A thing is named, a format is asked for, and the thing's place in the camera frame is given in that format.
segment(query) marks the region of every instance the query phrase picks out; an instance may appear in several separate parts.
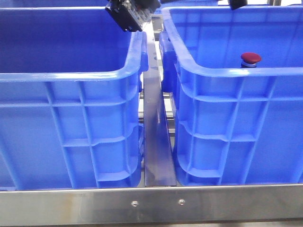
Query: metal bar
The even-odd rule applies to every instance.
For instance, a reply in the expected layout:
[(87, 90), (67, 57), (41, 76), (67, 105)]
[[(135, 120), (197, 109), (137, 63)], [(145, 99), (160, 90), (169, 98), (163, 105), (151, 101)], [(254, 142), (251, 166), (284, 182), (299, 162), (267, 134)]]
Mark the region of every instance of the metal bar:
[(282, 0), (267, 0), (267, 4), (271, 6), (281, 6)]
[(176, 175), (153, 36), (152, 22), (145, 27), (149, 70), (144, 73), (145, 186), (175, 186)]
[(0, 192), (0, 226), (303, 218), (303, 184)]

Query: red button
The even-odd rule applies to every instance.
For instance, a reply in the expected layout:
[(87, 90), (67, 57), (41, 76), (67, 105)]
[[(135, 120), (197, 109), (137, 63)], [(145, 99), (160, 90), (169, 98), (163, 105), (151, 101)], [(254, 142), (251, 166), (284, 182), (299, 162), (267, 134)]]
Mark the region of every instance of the red button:
[(241, 58), (243, 59), (243, 61), (245, 61), (248, 64), (255, 64), (262, 60), (260, 55), (258, 55), (257, 53), (251, 53), (251, 52), (243, 53), (241, 55)]

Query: metal shelf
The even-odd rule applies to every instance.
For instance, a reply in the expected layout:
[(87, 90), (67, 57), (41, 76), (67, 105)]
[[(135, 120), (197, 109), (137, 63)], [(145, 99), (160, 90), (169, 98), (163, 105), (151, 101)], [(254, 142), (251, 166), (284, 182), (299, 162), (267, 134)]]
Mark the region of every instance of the metal shelf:
[(303, 226), (303, 184), (175, 186), (168, 129), (173, 118), (167, 121), (165, 113), (152, 23), (146, 32), (150, 69), (144, 74), (145, 187), (0, 192), (0, 226)]

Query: screw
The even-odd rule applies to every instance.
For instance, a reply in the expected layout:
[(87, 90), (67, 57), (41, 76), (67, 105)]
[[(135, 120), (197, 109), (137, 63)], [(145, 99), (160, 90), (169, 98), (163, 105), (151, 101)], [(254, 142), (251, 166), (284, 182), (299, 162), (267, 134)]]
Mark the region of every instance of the screw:
[(132, 206), (137, 207), (139, 205), (138, 201), (132, 201)]
[(185, 200), (180, 199), (180, 200), (178, 201), (178, 204), (181, 205), (181, 206), (183, 206), (183, 205), (185, 204)]

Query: plastic crate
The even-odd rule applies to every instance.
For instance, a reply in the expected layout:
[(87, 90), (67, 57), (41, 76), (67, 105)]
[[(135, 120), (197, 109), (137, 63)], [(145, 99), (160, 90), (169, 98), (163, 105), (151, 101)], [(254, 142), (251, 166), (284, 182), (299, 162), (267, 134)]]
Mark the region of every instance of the plastic crate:
[(104, 7), (0, 9), (0, 34), (0, 189), (136, 186), (146, 34)]
[[(183, 185), (303, 182), (303, 7), (162, 10)], [(263, 58), (241, 69), (241, 54)]]
[(107, 0), (0, 0), (0, 8), (106, 6)]
[(155, 14), (161, 14), (161, 10), (166, 7), (180, 6), (217, 6), (218, 0), (165, 0), (161, 1), (161, 7), (156, 9)]

